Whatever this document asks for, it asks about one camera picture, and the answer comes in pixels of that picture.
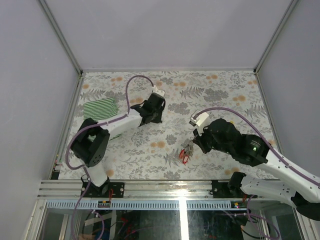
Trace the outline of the grey red key ring holder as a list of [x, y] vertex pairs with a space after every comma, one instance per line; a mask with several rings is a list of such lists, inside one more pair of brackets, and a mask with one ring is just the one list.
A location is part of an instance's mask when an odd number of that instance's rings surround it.
[[190, 159], [190, 157], [193, 155], [194, 152], [194, 143], [193, 141], [189, 141], [186, 146], [182, 148], [182, 150], [179, 153], [178, 158], [181, 160], [181, 163], [183, 165], [186, 165]]

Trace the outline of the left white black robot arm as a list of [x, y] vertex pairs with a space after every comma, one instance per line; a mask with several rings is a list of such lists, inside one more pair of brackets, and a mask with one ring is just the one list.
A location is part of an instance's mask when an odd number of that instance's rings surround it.
[[105, 197], [110, 190], [107, 183], [108, 175], [103, 170], [101, 161], [106, 153], [109, 140], [131, 129], [139, 128], [149, 123], [162, 122], [162, 113], [165, 108], [165, 92], [154, 90], [149, 98], [141, 104], [133, 105], [124, 115], [116, 115], [109, 120], [94, 121], [87, 118], [81, 125], [76, 135], [71, 140], [66, 151], [66, 164], [69, 164], [69, 152], [82, 161], [92, 185], [92, 191], [98, 197]]

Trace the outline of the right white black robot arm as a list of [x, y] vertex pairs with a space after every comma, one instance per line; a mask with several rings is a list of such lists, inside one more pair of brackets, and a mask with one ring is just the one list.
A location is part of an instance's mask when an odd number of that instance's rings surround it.
[[208, 118], [190, 119], [193, 143], [204, 154], [211, 150], [229, 154], [237, 162], [256, 167], [277, 178], [263, 180], [236, 171], [232, 174], [227, 189], [231, 196], [241, 195], [264, 197], [285, 203], [301, 215], [319, 221], [320, 179], [289, 161], [277, 150], [269, 147], [261, 137], [242, 134], [235, 126], [219, 118], [209, 122]]

